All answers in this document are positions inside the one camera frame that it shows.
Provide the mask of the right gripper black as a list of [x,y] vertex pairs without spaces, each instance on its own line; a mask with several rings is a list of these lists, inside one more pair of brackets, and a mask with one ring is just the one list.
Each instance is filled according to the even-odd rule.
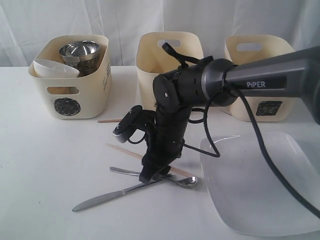
[[154,124],[148,127],[140,182],[150,183],[155,174],[181,157],[191,110],[190,106],[182,106],[175,112],[167,112],[165,107],[156,104]]

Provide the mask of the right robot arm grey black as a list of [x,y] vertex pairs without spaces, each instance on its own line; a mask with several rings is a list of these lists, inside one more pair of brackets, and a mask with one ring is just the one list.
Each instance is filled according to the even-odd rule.
[[147,151],[139,179],[148,184],[181,156],[184,135],[193,107],[231,105],[237,98],[300,98],[315,122],[320,120],[320,49],[304,50],[236,65],[211,56],[201,60],[164,50],[181,66],[156,76],[154,122],[146,125]]

